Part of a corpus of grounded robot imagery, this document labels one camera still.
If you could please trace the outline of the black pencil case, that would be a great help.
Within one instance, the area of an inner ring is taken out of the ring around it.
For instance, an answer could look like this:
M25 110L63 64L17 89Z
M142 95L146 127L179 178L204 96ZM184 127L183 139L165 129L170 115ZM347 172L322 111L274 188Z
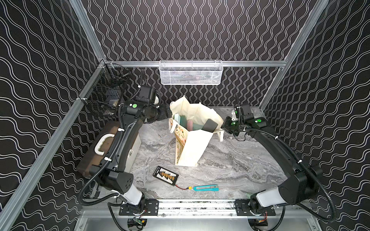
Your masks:
M202 130L213 133L217 129L217 127L218 127L218 123L216 123L215 121L209 118L206 121L206 123L203 125Z

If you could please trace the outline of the pink pencil case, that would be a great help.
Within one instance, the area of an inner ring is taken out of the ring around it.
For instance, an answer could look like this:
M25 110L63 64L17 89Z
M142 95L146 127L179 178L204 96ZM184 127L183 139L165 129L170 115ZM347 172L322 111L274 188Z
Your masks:
M188 120L187 121L187 130L188 131L193 131L193 127L194 127L194 124L193 124L193 120Z

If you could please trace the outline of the cream canvas tote bag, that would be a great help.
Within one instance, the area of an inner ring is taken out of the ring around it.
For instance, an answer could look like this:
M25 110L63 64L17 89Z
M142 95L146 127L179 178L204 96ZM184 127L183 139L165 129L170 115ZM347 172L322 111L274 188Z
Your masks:
M221 126L224 120L214 109L201 103L191 104L185 96L171 102L170 109L172 117L169 119L169 132L175 135L176 141L175 165L195 167L214 134L218 135L220 142L223 141L224 131ZM174 120L177 113L181 116L181 124ZM202 130L209 118L218 123L213 133ZM187 130L187 121L190 119L193 120L193 131Z

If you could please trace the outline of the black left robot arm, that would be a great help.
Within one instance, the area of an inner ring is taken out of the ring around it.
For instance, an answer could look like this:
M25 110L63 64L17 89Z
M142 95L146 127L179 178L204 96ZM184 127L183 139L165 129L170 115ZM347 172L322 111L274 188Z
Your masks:
M169 105L149 105L138 101L128 101L120 105L118 108L119 127L112 146L99 165L91 166L92 177L79 192L78 202L83 206L92 206L111 197L119 197L133 206L140 204L143 194L133 185L133 174L125 171L129 152L143 124L171 117L172 112ZM111 194L95 201L85 201L83 194L93 182L110 190Z

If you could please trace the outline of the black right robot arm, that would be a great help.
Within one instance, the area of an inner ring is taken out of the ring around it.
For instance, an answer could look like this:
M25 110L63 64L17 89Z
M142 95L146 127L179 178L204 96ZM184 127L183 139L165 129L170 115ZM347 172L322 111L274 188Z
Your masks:
M237 137L241 132L257 140L276 160L287 177L279 186L253 194L249 200L249 208L253 214L261 214L270 206L298 205L314 217L333 222L337 211L328 191L320 181L322 169L318 166L305 164L296 152L281 139L263 118L255 118L241 123L226 117L221 128ZM329 203L331 214L321 216L303 201L321 192Z

